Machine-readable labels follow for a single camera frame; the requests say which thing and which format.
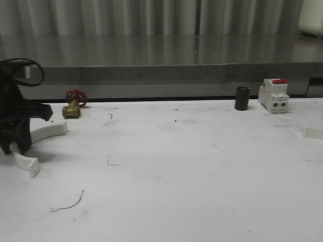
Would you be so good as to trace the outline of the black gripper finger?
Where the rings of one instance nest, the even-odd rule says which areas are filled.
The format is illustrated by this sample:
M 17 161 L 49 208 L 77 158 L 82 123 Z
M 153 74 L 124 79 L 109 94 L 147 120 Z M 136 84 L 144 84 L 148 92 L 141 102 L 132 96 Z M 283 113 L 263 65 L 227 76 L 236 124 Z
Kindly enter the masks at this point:
M 30 134 L 30 118 L 26 118 L 17 123 L 15 127 L 15 142 L 22 153 L 26 152 L 32 144 Z
M 14 128 L 1 129 L 1 149 L 5 154 L 11 153 L 10 144 L 15 141 L 16 132 Z

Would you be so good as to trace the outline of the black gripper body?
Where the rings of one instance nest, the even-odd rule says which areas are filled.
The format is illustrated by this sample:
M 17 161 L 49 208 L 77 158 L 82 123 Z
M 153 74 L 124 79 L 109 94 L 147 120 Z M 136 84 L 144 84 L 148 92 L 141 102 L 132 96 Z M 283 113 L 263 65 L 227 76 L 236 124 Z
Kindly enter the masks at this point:
M 24 82 L 30 77 L 30 67 L 36 66 L 40 72 L 39 82 Z M 27 100 L 19 87 L 37 87 L 44 81 L 44 70 L 34 60 L 1 61 L 1 129 L 28 130 L 31 118 L 48 121 L 53 111 L 50 105 Z

